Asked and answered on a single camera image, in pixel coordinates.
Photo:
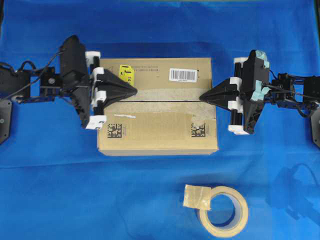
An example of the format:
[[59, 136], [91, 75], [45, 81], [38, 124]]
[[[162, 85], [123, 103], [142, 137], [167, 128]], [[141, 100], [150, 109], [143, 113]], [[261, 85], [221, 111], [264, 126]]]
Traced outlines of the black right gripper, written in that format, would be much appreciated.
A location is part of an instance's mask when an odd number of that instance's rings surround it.
[[228, 131], [235, 135], [252, 135], [271, 90], [270, 62], [261, 50], [251, 50], [248, 57], [236, 57], [234, 76], [203, 93], [199, 100], [231, 112]]

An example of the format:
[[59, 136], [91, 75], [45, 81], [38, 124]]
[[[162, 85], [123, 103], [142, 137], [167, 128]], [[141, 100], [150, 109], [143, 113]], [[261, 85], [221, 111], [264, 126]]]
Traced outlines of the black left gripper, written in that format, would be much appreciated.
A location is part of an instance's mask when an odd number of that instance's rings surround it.
[[[64, 40], [59, 47], [59, 77], [61, 79], [61, 94], [71, 99], [80, 118], [81, 127], [87, 130], [99, 130], [107, 121], [102, 113], [91, 114], [90, 76], [86, 61], [86, 47], [77, 35], [72, 35]], [[96, 71], [95, 106], [108, 107], [118, 101], [135, 96], [138, 90], [129, 83], [105, 68]]]

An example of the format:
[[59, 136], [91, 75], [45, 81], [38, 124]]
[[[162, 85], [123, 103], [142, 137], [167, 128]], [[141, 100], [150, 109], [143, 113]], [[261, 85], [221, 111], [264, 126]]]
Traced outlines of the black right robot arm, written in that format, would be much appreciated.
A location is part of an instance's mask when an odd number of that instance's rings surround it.
[[230, 112], [228, 131], [252, 135], [265, 104], [297, 110], [310, 120], [312, 141], [320, 145], [320, 78], [275, 75], [264, 51], [253, 49], [248, 57], [233, 60], [234, 75], [203, 93], [201, 102]]

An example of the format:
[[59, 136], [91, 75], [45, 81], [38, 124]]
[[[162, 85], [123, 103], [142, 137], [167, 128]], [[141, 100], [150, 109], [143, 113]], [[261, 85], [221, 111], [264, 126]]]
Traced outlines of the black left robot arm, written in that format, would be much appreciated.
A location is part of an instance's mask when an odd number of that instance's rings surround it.
[[49, 64], [37, 68], [26, 60], [20, 68], [0, 64], [0, 141], [10, 136], [13, 103], [53, 102], [55, 98], [70, 103], [81, 127], [99, 130], [107, 121], [104, 109], [137, 94], [137, 89], [100, 66], [101, 53], [86, 51], [77, 35], [64, 40], [51, 60], [59, 58], [57, 73]]

